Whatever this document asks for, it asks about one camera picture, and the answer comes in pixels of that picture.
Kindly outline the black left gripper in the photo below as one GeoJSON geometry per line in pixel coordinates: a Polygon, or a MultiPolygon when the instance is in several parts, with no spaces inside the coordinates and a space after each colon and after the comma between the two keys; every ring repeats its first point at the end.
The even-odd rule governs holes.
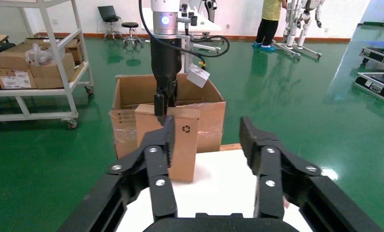
{"type": "Polygon", "coordinates": [[[180,39],[156,39],[151,41],[151,66],[156,80],[156,91],[154,95],[155,116],[161,126],[164,126],[167,117],[167,106],[165,95],[168,99],[168,107],[175,107],[178,96],[177,73],[182,68],[180,50],[169,48],[168,45],[180,47],[180,39]]]}

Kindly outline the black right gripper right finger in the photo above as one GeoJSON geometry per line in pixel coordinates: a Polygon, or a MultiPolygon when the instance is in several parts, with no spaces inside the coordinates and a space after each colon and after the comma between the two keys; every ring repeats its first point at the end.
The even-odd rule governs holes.
{"type": "Polygon", "coordinates": [[[284,217],[284,200],[296,205],[314,232],[379,232],[381,228],[321,169],[290,152],[272,132],[240,119],[239,140],[256,176],[254,217],[284,217]]]}

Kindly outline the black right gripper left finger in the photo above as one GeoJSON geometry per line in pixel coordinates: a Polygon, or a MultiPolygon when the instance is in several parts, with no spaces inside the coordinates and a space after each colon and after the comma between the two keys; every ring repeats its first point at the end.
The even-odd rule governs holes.
{"type": "Polygon", "coordinates": [[[175,119],[147,132],[139,148],[113,163],[58,229],[60,232],[114,232],[127,206],[149,189],[153,219],[177,217],[169,178],[174,153],[175,119]]]}

